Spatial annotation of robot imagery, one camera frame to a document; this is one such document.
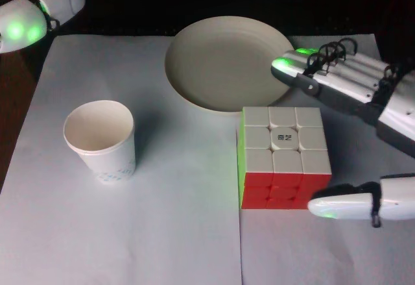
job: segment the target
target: paper cup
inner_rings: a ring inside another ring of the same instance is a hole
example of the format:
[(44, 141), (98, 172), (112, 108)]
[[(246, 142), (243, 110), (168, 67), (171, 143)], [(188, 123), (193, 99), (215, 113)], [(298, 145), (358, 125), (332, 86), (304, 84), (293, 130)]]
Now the paper cup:
[(121, 181), (136, 169), (134, 119), (127, 107), (102, 100), (76, 108), (65, 120), (64, 138), (99, 181)]

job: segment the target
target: plate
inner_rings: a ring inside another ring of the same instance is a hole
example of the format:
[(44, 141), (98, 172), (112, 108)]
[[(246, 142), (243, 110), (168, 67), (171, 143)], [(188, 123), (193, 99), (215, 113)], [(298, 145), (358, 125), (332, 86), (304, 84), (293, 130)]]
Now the plate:
[(165, 72), (186, 100), (214, 111), (267, 106), (289, 88), (275, 79), (271, 62), (292, 45), (269, 25), (223, 16), (179, 32), (167, 50)]

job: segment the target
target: cube logo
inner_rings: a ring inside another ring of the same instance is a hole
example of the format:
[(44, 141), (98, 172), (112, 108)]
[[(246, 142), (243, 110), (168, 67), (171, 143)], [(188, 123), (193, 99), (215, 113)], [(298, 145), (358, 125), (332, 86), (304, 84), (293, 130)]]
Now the cube logo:
[(318, 108), (243, 108), (238, 141), (242, 209), (306, 209), (331, 178)]

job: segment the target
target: printed pattern on cup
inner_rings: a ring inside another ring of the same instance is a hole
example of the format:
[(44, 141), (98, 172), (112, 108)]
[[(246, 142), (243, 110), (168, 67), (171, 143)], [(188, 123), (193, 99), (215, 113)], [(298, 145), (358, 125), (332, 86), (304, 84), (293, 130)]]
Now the printed pattern on cup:
[(94, 175), (95, 175), (95, 179), (98, 181), (103, 181), (103, 182), (120, 181), (120, 180), (126, 180), (130, 178), (135, 170), (136, 170), (136, 159), (132, 158), (125, 167), (120, 168), (117, 171), (95, 173)]

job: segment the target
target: table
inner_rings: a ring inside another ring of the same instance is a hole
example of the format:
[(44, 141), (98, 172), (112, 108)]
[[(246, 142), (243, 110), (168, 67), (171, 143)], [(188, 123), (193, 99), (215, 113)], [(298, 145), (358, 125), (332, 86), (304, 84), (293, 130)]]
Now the table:
[[(335, 39), (290, 38), (295, 47)], [(364, 53), (379, 56), (373, 36), (357, 39)], [(237, 119), (202, 112), (165, 91), (171, 40), (55, 40), (0, 196), (0, 283), (240, 284), (242, 275), (245, 285), (413, 284), (415, 221), (373, 229), (369, 221), (308, 211), (243, 210), (239, 244)], [(122, 186), (91, 182), (60, 137), (68, 113), (97, 99), (119, 100), (146, 124), (137, 173)], [(276, 104), (321, 108), (332, 184), (414, 171), (414, 159), (357, 118), (296, 90)], [(174, 145), (165, 150), (171, 136)]]

